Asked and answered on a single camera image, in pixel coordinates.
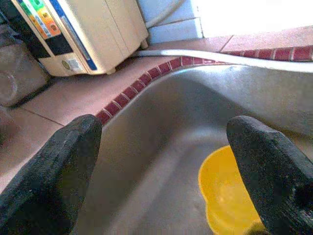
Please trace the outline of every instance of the gray container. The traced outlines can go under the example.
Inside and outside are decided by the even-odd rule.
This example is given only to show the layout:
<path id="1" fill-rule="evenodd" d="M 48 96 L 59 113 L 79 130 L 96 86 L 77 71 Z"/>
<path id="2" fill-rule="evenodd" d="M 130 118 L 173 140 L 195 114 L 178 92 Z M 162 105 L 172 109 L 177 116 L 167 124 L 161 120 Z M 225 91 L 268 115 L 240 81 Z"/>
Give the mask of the gray container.
<path id="1" fill-rule="evenodd" d="M 29 53 L 0 28 L 0 104 L 9 107 L 46 84 L 50 75 Z"/>

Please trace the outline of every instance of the yellow plastic bowl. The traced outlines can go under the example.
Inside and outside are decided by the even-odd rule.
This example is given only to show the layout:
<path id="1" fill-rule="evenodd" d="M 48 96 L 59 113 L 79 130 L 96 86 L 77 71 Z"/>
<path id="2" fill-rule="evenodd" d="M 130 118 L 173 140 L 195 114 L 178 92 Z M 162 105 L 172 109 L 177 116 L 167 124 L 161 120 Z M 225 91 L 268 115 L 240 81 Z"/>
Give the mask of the yellow plastic bowl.
<path id="1" fill-rule="evenodd" d="M 199 170 L 206 219 L 215 234 L 249 234 L 264 226 L 241 179 L 230 146 L 210 154 Z"/>

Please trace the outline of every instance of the stainless steel sink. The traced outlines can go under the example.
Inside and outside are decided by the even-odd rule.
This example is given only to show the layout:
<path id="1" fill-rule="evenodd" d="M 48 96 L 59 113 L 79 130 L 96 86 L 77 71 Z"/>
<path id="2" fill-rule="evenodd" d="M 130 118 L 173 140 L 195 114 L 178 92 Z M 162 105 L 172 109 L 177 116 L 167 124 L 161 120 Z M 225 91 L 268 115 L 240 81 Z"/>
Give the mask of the stainless steel sink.
<path id="1" fill-rule="evenodd" d="M 313 74 L 244 66 L 170 73 L 103 127 L 73 234 L 212 234 L 198 187 L 203 160 L 250 115 L 313 159 Z"/>

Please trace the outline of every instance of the white wall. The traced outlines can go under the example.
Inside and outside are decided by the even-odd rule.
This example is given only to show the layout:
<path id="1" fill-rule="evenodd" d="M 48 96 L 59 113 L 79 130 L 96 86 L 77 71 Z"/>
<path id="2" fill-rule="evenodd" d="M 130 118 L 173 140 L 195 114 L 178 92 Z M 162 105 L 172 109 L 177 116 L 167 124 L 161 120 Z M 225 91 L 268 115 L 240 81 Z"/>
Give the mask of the white wall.
<path id="1" fill-rule="evenodd" d="M 144 21 L 160 14 L 173 0 L 137 0 Z M 197 0 L 185 0 L 168 18 L 149 29 L 150 43 L 202 38 Z"/>
<path id="2" fill-rule="evenodd" d="M 137 0 L 149 21 L 174 0 Z M 312 0 L 185 0 L 149 29 L 150 43 L 280 31 L 313 25 Z"/>
<path id="3" fill-rule="evenodd" d="M 313 25 L 311 0 L 199 0 L 205 37 Z"/>

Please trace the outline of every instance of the white tube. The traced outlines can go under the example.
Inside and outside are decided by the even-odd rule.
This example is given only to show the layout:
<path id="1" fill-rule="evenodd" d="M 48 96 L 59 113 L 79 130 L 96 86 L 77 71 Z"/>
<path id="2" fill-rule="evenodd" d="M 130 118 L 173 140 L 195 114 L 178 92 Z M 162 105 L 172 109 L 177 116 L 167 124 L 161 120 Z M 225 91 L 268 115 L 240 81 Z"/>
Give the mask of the white tube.
<path id="1" fill-rule="evenodd" d="M 184 49 L 140 50 L 132 55 L 132 57 L 135 56 L 190 56 L 208 60 L 223 61 L 231 64 L 255 66 L 271 70 L 313 73 L 313 62 L 264 60 L 200 50 L 184 50 Z"/>
<path id="2" fill-rule="evenodd" d="M 172 14 L 185 0 L 173 0 L 172 3 L 167 6 L 159 15 L 154 17 L 152 20 L 146 22 L 146 27 L 151 28 L 157 23 L 164 20 L 170 14 Z"/>

